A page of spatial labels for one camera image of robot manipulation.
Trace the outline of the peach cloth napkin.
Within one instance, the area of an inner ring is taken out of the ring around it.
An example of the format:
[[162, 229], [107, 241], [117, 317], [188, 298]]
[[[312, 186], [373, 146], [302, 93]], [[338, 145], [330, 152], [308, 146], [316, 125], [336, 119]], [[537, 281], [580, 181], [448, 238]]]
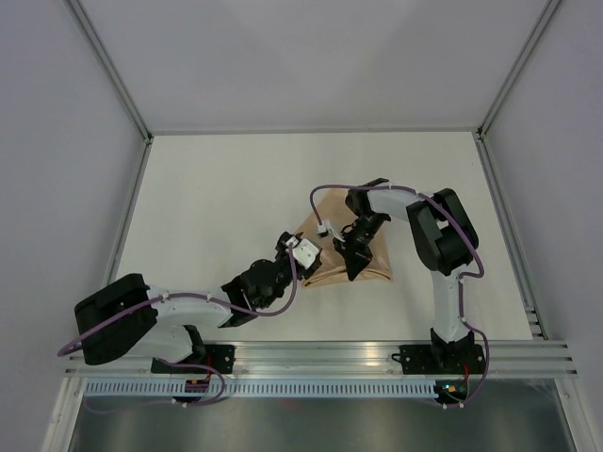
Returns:
[[329, 189], [297, 233], [319, 245], [321, 266], [303, 281], [306, 288], [367, 280], [392, 280], [384, 214], [358, 216], [344, 189]]

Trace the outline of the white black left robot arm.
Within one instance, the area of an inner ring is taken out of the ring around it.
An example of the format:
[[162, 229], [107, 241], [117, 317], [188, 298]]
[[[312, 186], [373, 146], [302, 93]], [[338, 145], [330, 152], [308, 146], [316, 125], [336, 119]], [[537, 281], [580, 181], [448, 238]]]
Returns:
[[168, 290], [127, 274], [74, 309], [78, 337], [62, 355], [82, 352], [88, 365], [112, 363], [127, 354], [174, 362], [184, 372], [204, 366], [201, 327], [230, 329], [274, 317], [273, 302], [294, 298], [298, 284], [320, 266], [320, 247], [302, 234], [282, 233], [273, 259], [254, 261], [215, 290]]

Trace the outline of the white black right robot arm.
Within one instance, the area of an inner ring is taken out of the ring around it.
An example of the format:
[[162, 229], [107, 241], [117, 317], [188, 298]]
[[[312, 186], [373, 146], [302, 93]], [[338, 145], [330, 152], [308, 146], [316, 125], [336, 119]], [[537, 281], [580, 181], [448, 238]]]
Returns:
[[444, 188], [432, 195], [395, 188], [386, 179], [348, 189], [346, 206], [356, 216], [334, 239], [348, 279], [372, 262], [370, 244], [383, 224], [397, 218], [409, 224], [416, 254], [430, 271], [434, 298], [432, 365], [450, 372], [464, 360], [461, 345], [474, 341], [461, 302], [462, 277], [476, 263], [479, 238], [458, 195]]

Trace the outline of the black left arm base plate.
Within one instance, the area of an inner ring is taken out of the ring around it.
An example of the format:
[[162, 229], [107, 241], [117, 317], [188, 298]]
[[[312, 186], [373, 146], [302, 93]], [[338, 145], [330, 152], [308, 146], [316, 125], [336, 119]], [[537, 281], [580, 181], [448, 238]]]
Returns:
[[194, 373], [210, 373], [210, 367], [223, 375], [233, 373], [236, 361], [236, 348], [233, 345], [210, 344], [204, 346], [204, 352], [194, 351], [191, 356], [178, 362], [168, 364], [153, 358], [151, 373], [157, 375], [178, 375]]

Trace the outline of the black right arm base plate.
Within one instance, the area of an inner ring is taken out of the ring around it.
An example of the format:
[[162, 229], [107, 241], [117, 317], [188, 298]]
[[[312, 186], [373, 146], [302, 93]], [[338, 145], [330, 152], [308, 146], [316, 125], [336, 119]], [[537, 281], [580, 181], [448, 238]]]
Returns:
[[480, 375], [485, 370], [484, 350], [480, 345], [451, 352], [436, 351], [431, 345], [401, 345], [392, 359], [404, 375]]

